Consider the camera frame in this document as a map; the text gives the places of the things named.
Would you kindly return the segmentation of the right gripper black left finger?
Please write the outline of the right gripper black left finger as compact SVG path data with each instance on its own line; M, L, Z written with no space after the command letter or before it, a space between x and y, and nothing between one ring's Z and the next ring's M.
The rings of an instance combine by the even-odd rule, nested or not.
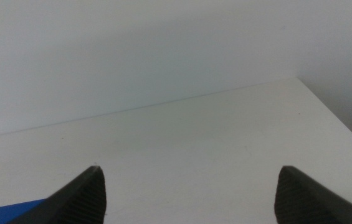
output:
M103 224L107 209L105 177L91 166L36 207L12 219L17 224Z

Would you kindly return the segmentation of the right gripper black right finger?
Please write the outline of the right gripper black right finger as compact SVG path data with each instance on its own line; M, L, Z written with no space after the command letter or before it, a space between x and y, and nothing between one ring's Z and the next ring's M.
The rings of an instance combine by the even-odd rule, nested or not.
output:
M278 223L352 223L352 203L294 166L278 175L274 212Z

